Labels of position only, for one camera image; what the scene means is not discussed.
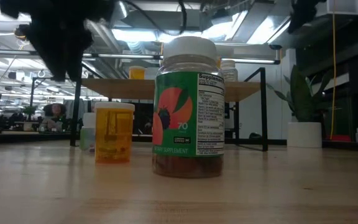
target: nutrition facts label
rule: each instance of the nutrition facts label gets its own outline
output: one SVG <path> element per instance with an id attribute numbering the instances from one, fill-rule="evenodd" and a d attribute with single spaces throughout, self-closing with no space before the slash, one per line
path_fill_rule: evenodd
<path id="1" fill-rule="evenodd" d="M 198 156 L 224 152 L 224 80 L 217 75 L 198 74 Z"/>

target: potted plant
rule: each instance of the potted plant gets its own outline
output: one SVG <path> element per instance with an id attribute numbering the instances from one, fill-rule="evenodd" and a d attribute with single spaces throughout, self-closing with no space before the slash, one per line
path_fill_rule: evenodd
<path id="1" fill-rule="evenodd" d="M 332 72 L 325 73 L 319 90 L 313 93 L 312 82 L 304 77 L 298 67 L 294 65 L 291 78 L 284 76 L 290 84 L 290 91 L 284 95 L 275 90 L 271 85 L 267 87 L 276 95 L 288 102 L 296 121 L 288 124 L 288 147 L 321 147 L 321 120 L 322 113 L 319 104 L 323 99 L 323 91 L 332 78 Z"/>
<path id="2" fill-rule="evenodd" d="M 37 106 L 25 106 L 23 113 L 28 116 L 29 121 L 31 121 L 31 115 L 35 114 L 37 110 Z M 24 131 L 31 131 L 32 130 L 32 123 L 31 122 L 24 122 L 23 125 Z"/>

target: fruit illustration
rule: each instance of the fruit illustration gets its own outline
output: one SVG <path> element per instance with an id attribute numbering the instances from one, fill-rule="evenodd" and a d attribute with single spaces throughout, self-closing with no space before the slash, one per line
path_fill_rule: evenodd
<path id="1" fill-rule="evenodd" d="M 178 129 L 187 123 L 193 112 L 193 101 L 188 90 L 171 87 L 164 90 L 158 99 L 157 111 L 153 114 L 153 143 L 161 145 L 163 130 Z"/>

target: yellow cable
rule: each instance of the yellow cable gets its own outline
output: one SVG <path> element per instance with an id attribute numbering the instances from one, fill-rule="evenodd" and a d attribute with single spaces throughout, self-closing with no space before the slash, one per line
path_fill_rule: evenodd
<path id="1" fill-rule="evenodd" d="M 335 119 L 335 92 L 336 92 L 336 33 L 335 33 L 335 9 L 336 9 L 336 0 L 334 0 L 334 11 L 333 11 L 333 57 L 334 57 L 334 90 L 333 90 L 333 112 L 331 114 L 331 136 L 330 139 L 333 139 L 334 134 L 334 119 Z"/>

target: green label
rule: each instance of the green label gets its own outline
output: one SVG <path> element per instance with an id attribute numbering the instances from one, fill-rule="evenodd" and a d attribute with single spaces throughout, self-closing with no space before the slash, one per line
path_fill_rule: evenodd
<path id="1" fill-rule="evenodd" d="M 153 152 L 200 157 L 223 154 L 224 81 L 208 73 L 173 72 L 155 81 Z"/>

